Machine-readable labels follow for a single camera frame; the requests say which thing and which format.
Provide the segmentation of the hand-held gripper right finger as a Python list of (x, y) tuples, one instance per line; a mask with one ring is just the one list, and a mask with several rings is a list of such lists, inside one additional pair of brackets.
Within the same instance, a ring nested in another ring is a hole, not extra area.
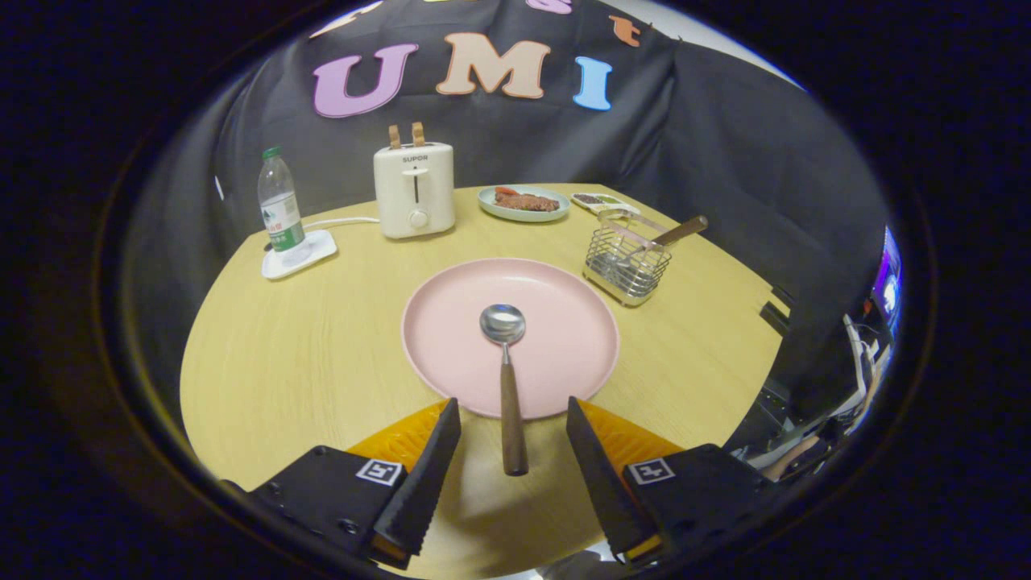
[(627, 565), (708, 550), (774, 500), (773, 481), (718, 445), (681, 448), (577, 397), (565, 429), (600, 528)]

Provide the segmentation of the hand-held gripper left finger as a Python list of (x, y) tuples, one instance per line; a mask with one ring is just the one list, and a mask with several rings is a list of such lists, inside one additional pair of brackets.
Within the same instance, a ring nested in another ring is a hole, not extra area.
[(226, 480), (252, 524), (315, 570), (405, 570), (422, 552), (462, 435), (446, 399), (339, 450), (313, 445), (261, 483)]

